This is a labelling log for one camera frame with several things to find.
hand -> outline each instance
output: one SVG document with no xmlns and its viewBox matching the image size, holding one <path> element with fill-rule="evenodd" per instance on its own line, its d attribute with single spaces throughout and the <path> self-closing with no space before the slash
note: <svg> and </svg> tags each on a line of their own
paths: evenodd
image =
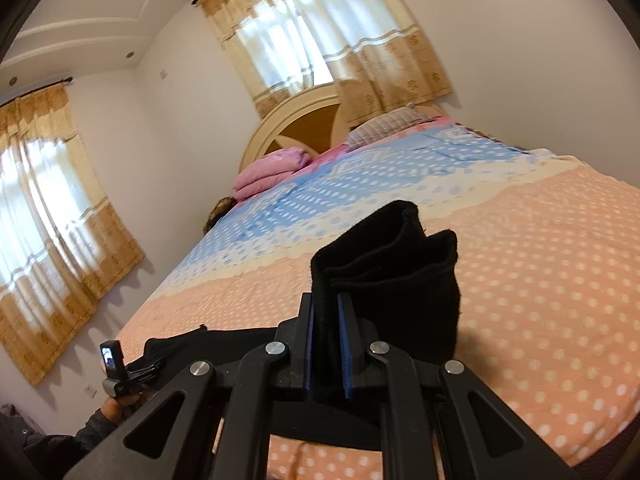
<svg viewBox="0 0 640 480">
<path fill-rule="evenodd" d="M 120 424 L 124 420 L 123 408 L 127 406 L 132 406 L 135 403 L 139 403 L 140 405 L 147 402 L 151 397 L 153 397 L 155 392 L 153 390 L 147 390 L 140 394 L 133 394 L 128 396 L 120 397 L 119 399 L 114 399 L 113 397 L 107 397 L 102 406 L 100 407 L 100 411 L 102 414 L 114 424 Z"/>
<path fill-rule="evenodd" d="M 114 399 L 113 397 L 107 397 L 102 406 L 100 407 L 100 411 L 102 414 L 114 424 L 120 424 L 124 420 L 124 416 L 122 415 L 122 409 L 126 406 L 131 406 L 140 400 L 140 395 L 127 395 L 124 397 L 120 397 L 119 399 Z"/>
</svg>

blue patterned section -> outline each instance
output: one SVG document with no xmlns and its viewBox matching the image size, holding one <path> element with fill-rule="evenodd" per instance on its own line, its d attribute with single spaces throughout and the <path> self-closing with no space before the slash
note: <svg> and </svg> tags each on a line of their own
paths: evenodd
<svg viewBox="0 0 640 480">
<path fill-rule="evenodd" d="M 197 264 L 217 253 L 222 253 L 222 263 L 231 263 L 231 260 L 225 261 L 224 255 L 230 247 L 273 237 L 276 231 L 284 233 L 287 241 L 296 243 L 300 234 L 296 234 L 293 226 L 301 222 L 308 224 L 318 215 L 380 192 L 388 192 L 389 199 L 393 200 L 405 198 L 402 189 L 413 187 L 424 192 L 425 198 L 420 202 L 425 203 L 431 197 L 462 193 L 464 190 L 457 183 L 463 176 L 466 182 L 469 178 L 472 181 L 505 180 L 512 174 L 522 173 L 523 164 L 533 167 L 540 158 L 549 157 L 553 157 L 551 152 L 523 152 L 477 136 L 460 126 L 426 129 L 403 139 L 357 150 L 320 167 L 315 173 L 273 187 L 218 222 L 176 270 Z M 487 164 L 495 162 L 519 164 L 517 171 L 505 170 L 506 166 L 500 164 L 501 170 L 495 174 L 487 168 Z M 424 186 L 415 188 L 421 183 Z M 361 211 L 353 212 L 353 218 L 361 216 Z M 340 216 L 335 218 L 335 222 L 340 224 L 335 226 L 340 230 L 347 229 L 352 223 L 344 222 Z M 313 234 L 321 238 L 325 232 L 320 228 Z M 246 251 L 252 253 L 250 257 L 259 256 L 264 251 L 262 247 L 256 245 L 254 250 L 242 249 L 241 254 Z"/>
</svg>

electrical outlet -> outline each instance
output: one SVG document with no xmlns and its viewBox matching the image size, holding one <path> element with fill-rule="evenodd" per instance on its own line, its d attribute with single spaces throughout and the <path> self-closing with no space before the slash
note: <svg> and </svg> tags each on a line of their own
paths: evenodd
<svg viewBox="0 0 640 480">
<path fill-rule="evenodd" d="M 96 390 L 93 386 L 88 384 L 87 386 L 84 387 L 84 392 L 93 399 L 95 397 L 95 394 L 98 393 L 98 390 Z"/>
</svg>

black bracket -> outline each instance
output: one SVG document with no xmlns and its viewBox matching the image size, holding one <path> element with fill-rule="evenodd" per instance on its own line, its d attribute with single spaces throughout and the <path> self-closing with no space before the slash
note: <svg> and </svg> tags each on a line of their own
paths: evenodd
<svg viewBox="0 0 640 480">
<path fill-rule="evenodd" d="M 338 321 L 345 397 L 380 413 L 385 480 L 436 480 L 435 448 L 447 480 L 578 478 L 462 362 L 429 364 L 378 341 L 347 294 L 338 298 Z M 303 400 L 312 383 L 313 322 L 303 294 L 276 341 L 239 362 L 192 363 L 65 480 L 264 480 L 273 401 Z"/>
</svg>

bed frame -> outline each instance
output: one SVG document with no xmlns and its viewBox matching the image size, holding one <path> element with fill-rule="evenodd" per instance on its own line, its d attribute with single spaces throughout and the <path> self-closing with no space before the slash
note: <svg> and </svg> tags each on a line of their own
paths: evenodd
<svg viewBox="0 0 640 480">
<path fill-rule="evenodd" d="M 418 110 L 445 115 L 433 103 L 418 104 Z M 297 146 L 318 156 L 344 142 L 349 127 L 340 114 L 340 100 L 333 83 L 309 88 L 276 106 L 260 123 L 244 150 L 239 171 L 267 153 Z"/>
</svg>

